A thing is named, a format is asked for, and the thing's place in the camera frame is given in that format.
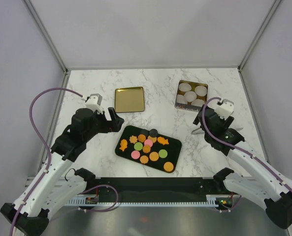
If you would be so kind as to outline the orange flower cookie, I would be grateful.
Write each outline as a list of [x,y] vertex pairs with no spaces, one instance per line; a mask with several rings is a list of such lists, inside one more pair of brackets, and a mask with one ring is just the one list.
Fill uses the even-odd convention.
[[134,135],[130,136],[129,138],[130,143],[135,144],[138,142],[138,138]]

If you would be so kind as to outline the black sandwich cookie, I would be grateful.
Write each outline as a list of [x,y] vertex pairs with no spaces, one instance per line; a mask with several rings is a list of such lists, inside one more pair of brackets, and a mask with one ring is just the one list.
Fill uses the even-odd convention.
[[158,135],[158,131],[156,130],[156,129],[151,129],[150,131],[149,131],[149,135],[151,136],[151,137],[157,137],[157,135]]

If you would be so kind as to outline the gold cookie tin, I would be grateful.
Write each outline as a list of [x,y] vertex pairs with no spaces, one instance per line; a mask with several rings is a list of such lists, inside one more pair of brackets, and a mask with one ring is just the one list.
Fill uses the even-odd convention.
[[198,112],[207,101],[208,85],[180,80],[177,87],[174,107]]

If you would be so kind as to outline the orange swirl cookie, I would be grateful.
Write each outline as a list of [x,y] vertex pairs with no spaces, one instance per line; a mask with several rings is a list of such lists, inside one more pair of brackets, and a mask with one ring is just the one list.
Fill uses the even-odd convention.
[[143,146],[142,151],[144,153],[149,153],[151,151],[151,147],[149,147],[149,146]]

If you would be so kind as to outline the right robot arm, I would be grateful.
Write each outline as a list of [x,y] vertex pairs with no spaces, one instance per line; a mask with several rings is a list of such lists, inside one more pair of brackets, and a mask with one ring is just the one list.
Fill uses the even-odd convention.
[[213,181],[214,190],[219,194],[230,191],[247,198],[260,206],[276,226],[287,229],[292,225],[292,180],[259,158],[245,138],[230,128],[233,104],[218,105],[217,109],[203,105],[193,123],[200,125],[205,141],[213,149],[242,166],[253,179],[227,170],[224,177]]

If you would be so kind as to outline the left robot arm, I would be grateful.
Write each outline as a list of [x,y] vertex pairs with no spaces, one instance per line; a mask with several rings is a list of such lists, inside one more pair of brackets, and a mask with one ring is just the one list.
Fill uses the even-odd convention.
[[124,119],[114,108],[108,108],[111,119],[105,112],[89,108],[78,109],[63,133],[55,140],[49,158],[32,183],[13,203],[5,203],[0,212],[27,236],[39,236],[47,228],[52,216],[78,194],[91,194],[96,188],[96,176],[85,168],[75,171],[74,176],[59,190],[53,187],[87,147],[87,143],[99,133],[119,132]]

